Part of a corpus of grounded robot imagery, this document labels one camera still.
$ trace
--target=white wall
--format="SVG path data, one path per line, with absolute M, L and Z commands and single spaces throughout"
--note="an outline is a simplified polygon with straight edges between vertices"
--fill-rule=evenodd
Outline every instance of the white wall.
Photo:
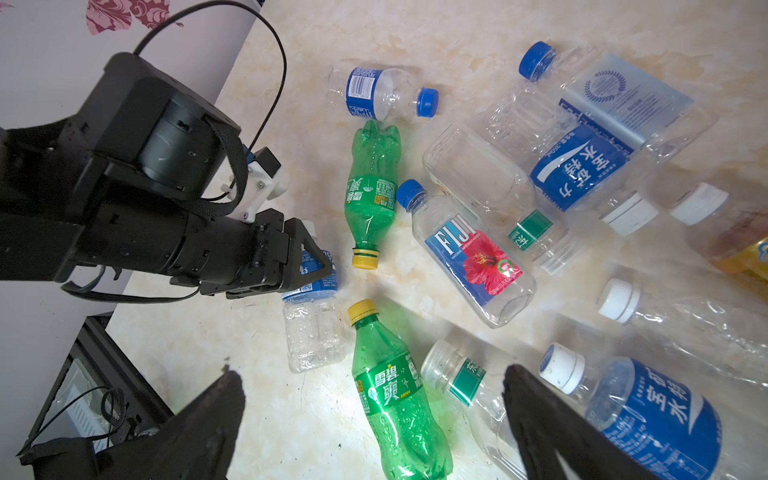
M 241 0 L 255 6 L 251 0 Z M 147 34 L 136 18 L 127 30 L 92 35 L 85 0 L 3 0 L 0 9 L 0 126 L 28 127 L 75 113 L 119 51 L 133 51 Z M 170 0 L 170 13 L 197 3 Z M 214 102 L 255 18 L 230 6 L 186 17 L 144 50 L 155 67 Z M 93 269 L 73 280 L 88 282 Z M 97 288 L 122 292 L 127 275 Z M 0 283 L 0 476 L 31 478 L 13 456 L 26 439 L 58 370 L 87 315 L 114 306 L 77 300 L 53 283 Z

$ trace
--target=sprite bottle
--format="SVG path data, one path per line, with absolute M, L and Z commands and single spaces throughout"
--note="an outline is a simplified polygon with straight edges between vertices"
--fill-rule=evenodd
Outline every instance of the sprite bottle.
M 357 331 L 352 375 L 388 480 L 434 480 L 453 471 L 408 346 L 379 322 L 371 300 L 349 308 Z
M 379 266 L 379 242 L 395 221 L 400 132 L 371 120 L 355 133 L 352 170 L 346 186 L 344 216 L 355 238 L 352 265 Z

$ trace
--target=bottle label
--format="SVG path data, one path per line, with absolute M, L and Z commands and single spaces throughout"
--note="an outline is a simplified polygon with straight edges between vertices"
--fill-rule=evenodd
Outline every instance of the bottle label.
M 331 263 L 333 263 L 333 257 L 331 257 L 330 252 L 327 252 L 323 250 L 323 253 L 326 254 L 326 257 L 330 258 Z M 307 275 L 308 273 L 316 272 L 317 270 L 320 270 L 323 268 L 322 265 L 320 265 L 320 262 L 315 260 L 315 258 L 310 255 L 309 252 L 303 251 L 301 253 L 301 274 Z M 297 295 L 300 295 L 301 293 L 308 293 L 308 292 L 322 292 L 324 290 L 329 291 L 337 291 L 339 289 L 339 278 L 336 276 L 336 269 L 333 269 L 333 272 L 325 278 L 321 278 L 320 280 L 317 280 L 316 282 L 312 282 L 309 285 L 302 286 L 301 288 L 297 288 L 296 290 L 291 290 L 290 292 L 285 292 L 282 295 L 283 300 L 287 300 L 289 298 L 294 298 Z
M 720 457 L 720 417 L 703 396 L 632 360 L 634 386 L 616 421 L 602 433 L 637 463 L 666 480 L 706 480 Z
M 451 393 L 464 405 L 471 406 L 483 377 L 485 377 L 485 370 L 480 368 L 477 363 L 467 359 L 453 380 Z
M 616 55 L 605 55 L 563 93 L 560 105 L 629 153 L 694 101 Z
M 373 112 L 373 92 L 383 70 L 355 68 L 346 82 L 346 108 L 356 117 L 376 119 Z
M 355 385 L 362 409 L 371 416 L 418 392 L 422 388 L 422 379 L 411 354 L 405 353 L 361 373 L 355 377 Z
M 440 227 L 425 243 L 480 307 L 523 274 L 504 250 L 485 232 L 472 228 L 461 214 Z
M 518 226 L 509 234 L 509 238 L 515 242 L 520 250 L 525 252 L 551 226 L 552 222 L 542 212 L 533 210 L 522 222 L 518 223 Z
M 627 163 L 627 157 L 589 127 L 569 131 L 536 164 L 534 185 L 566 211 Z
M 350 178 L 346 184 L 346 204 L 360 202 L 367 205 L 381 205 L 395 211 L 397 185 L 374 175 Z

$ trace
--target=barcode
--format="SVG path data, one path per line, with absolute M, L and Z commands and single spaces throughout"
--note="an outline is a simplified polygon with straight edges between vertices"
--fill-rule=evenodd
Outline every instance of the barcode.
M 347 96 L 370 100 L 374 81 L 376 81 L 376 79 L 373 77 L 353 75 L 352 78 L 349 79 L 349 90 L 346 93 Z

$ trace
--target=red hibiscus flower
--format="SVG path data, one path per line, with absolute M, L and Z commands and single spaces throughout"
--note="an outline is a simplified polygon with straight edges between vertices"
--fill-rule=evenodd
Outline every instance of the red hibiscus flower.
M 520 269 L 483 232 L 477 232 L 475 238 L 464 245 L 464 254 L 467 280 L 485 285 L 485 291 L 491 295 L 498 295 L 520 276 Z

